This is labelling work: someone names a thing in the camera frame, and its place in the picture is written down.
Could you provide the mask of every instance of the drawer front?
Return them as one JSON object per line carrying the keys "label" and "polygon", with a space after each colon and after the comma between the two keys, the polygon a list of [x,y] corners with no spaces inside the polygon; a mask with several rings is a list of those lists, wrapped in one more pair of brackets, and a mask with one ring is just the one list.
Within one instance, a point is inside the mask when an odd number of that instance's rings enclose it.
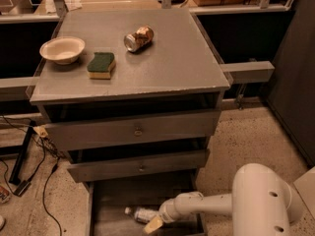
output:
{"label": "drawer front", "polygon": [[75,182],[79,183],[195,169],[205,166],[208,153],[207,149],[201,149],[127,159],[77,163],[69,165],[68,172]]}
{"label": "drawer front", "polygon": [[215,132],[220,113],[219,110],[194,111],[111,121],[48,124],[45,128],[59,150],[102,148],[209,137]]}

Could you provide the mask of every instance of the can lid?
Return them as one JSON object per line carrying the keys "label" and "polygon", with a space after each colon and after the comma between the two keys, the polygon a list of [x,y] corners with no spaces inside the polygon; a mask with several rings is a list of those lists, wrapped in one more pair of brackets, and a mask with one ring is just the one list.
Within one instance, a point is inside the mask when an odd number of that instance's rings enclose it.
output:
{"label": "can lid", "polygon": [[126,35],[124,38],[124,43],[128,51],[135,52],[138,49],[138,44],[136,39],[132,34]]}
{"label": "can lid", "polygon": [[131,213],[132,213],[131,208],[130,208],[130,207],[126,207],[126,208],[125,208],[125,214],[129,215],[129,214],[131,214]]}

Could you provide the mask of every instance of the silver can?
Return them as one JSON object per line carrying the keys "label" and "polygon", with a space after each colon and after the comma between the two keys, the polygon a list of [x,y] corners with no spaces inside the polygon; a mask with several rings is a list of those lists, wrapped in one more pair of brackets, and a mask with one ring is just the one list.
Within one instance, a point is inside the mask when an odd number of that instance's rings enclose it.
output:
{"label": "silver can", "polygon": [[154,35],[154,31],[150,27],[141,27],[136,32],[126,35],[124,43],[128,51],[136,52],[142,46],[150,43]]}

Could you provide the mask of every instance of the sponge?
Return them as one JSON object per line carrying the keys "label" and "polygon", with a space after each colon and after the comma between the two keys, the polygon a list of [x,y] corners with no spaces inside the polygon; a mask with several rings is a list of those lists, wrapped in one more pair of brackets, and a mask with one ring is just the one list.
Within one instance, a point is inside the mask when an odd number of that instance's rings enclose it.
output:
{"label": "sponge", "polygon": [[115,65],[115,55],[112,52],[95,52],[94,59],[88,65],[89,77],[91,79],[110,79],[110,72]]}

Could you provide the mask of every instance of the white bowl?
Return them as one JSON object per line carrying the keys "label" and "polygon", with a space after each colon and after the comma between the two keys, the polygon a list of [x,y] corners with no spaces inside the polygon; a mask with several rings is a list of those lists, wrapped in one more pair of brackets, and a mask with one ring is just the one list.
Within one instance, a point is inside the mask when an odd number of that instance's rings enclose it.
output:
{"label": "white bowl", "polygon": [[60,65],[75,62],[85,48],[85,42],[74,36],[60,36],[41,45],[41,57]]}

